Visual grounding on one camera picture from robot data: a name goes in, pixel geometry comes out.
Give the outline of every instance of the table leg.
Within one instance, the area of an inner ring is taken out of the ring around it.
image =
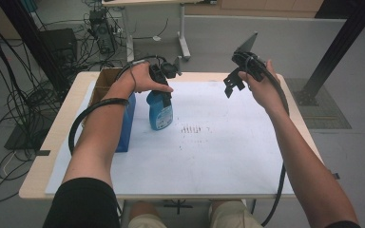
[[[135,57],[133,53],[133,39],[132,35],[129,33],[128,15],[126,14],[125,7],[120,7],[119,9],[121,11],[121,15],[123,16],[124,31],[126,36],[126,60],[131,62],[135,59]]]
[[[180,45],[182,47],[182,57],[185,60],[188,60],[191,57],[191,54],[189,53],[188,45],[185,41],[185,22],[184,22],[184,16],[185,16],[185,6],[183,3],[180,4],[180,31],[177,32],[179,35]]]

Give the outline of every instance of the right hand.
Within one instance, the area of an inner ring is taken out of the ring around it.
[[[266,62],[266,69],[279,82],[277,73],[272,67],[271,60],[268,60]],[[274,110],[284,111],[283,103],[280,99],[280,96],[267,77],[264,77],[261,82],[258,82],[251,75],[243,71],[239,72],[239,76],[244,82],[248,84],[250,90],[253,92],[254,99],[258,102],[259,105],[265,108],[266,112],[269,113]]]

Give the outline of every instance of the hand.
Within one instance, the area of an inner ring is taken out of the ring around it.
[[[271,60],[266,62],[266,69],[275,77],[275,79],[279,82],[277,73],[274,71],[272,67]],[[272,110],[283,110],[283,103],[280,100],[278,92],[271,84],[267,77],[264,77],[261,82],[256,81],[251,75],[246,72],[240,71],[239,76],[242,78],[244,82],[246,82],[253,92],[254,99],[265,108],[265,110],[269,113]]]
[[[154,82],[149,75],[149,65],[148,62],[143,62],[133,66],[127,70],[119,79],[119,81],[129,81],[130,84],[133,82],[134,92],[143,92],[147,90],[159,90],[162,92],[172,92],[173,88],[168,85],[163,85]]]

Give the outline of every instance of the table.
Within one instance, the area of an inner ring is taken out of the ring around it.
[[[180,4],[180,31],[178,32],[180,45],[182,47],[182,57],[188,60],[191,57],[189,53],[188,45],[185,41],[185,31],[184,31],[184,15],[185,15],[185,3],[196,3],[200,0],[113,0],[109,2],[103,1],[103,6],[107,8],[116,7],[120,9],[123,16],[124,30],[126,35],[126,59],[128,62],[134,60],[133,53],[133,39],[130,34],[128,27],[128,15],[126,13],[125,7],[128,6],[141,6],[141,5],[160,5],[160,4]]]
[[[57,118],[55,119],[47,137],[44,141],[41,150],[49,150],[50,153],[48,156],[38,156],[20,191],[19,196],[23,199],[40,199],[40,200],[49,200],[53,198],[52,194],[46,194],[46,188],[48,186],[48,182],[53,172],[53,166],[59,154],[61,145],[63,141],[67,138],[68,131],[75,119],[76,113],[81,105],[83,98],[86,96],[87,89],[91,83],[95,82],[99,75],[99,72],[82,72],[78,74],[72,88],[70,89],[67,98],[65,99],[61,110],[58,113]],[[178,77],[173,82],[221,82],[228,73],[198,73],[198,72],[185,72],[181,77]],[[291,119],[297,126],[299,132],[302,134],[307,143],[311,146],[311,148],[315,151],[317,156],[321,159],[316,145],[313,142],[313,139],[301,118],[301,115],[298,111],[298,108],[294,102],[292,95],[290,94],[287,84],[284,82],[283,77],[280,77],[281,85],[283,90],[286,93],[287,100],[289,103],[289,108],[291,111]],[[244,93],[245,91],[235,91],[232,95],[238,95]],[[153,199],[210,199],[210,198],[226,198],[229,197],[237,198],[237,199],[250,199],[250,198],[273,198],[275,194],[269,193],[258,193],[258,194],[236,194],[236,195],[224,195],[224,194],[202,194],[202,195],[185,195],[185,194],[175,194],[167,196],[165,194],[160,195],[118,195],[118,199],[120,200],[130,200],[130,199],[141,199],[141,200],[153,200]],[[283,197],[293,197],[293,194],[285,194]]]

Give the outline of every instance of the person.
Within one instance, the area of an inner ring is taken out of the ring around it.
[[[267,69],[278,78],[271,61]],[[271,119],[287,175],[310,226],[359,227],[346,194],[299,134],[270,81],[264,78],[257,82],[245,72],[239,76]],[[141,63],[127,70],[104,99],[127,99],[132,92],[147,90],[172,92],[173,88],[153,82],[148,63]],[[124,110],[122,104],[111,104],[89,114],[44,227],[118,227],[110,167],[118,144],[113,139],[120,138]],[[260,227],[239,200],[214,200],[211,209],[211,227]],[[165,227],[148,202],[135,203],[129,218],[130,228]]]

